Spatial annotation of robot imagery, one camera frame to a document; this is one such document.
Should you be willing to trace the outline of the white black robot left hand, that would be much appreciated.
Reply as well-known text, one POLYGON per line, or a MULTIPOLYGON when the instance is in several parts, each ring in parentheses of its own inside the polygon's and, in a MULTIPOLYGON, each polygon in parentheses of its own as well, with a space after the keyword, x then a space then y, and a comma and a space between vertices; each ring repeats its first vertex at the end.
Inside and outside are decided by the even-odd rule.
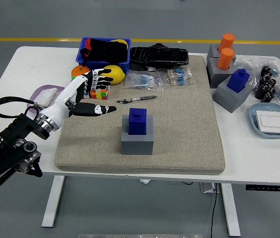
POLYGON ((105 89, 109 86, 113 79, 101 74, 110 72, 110 69, 95 69, 75 77, 60 92, 54 103, 39 113, 36 122, 50 132, 61 128, 63 120, 71 115, 97 117, 114 112, 116 110, 114 106, 108 107, 80 102, 86 92, 94 89, 105 89))

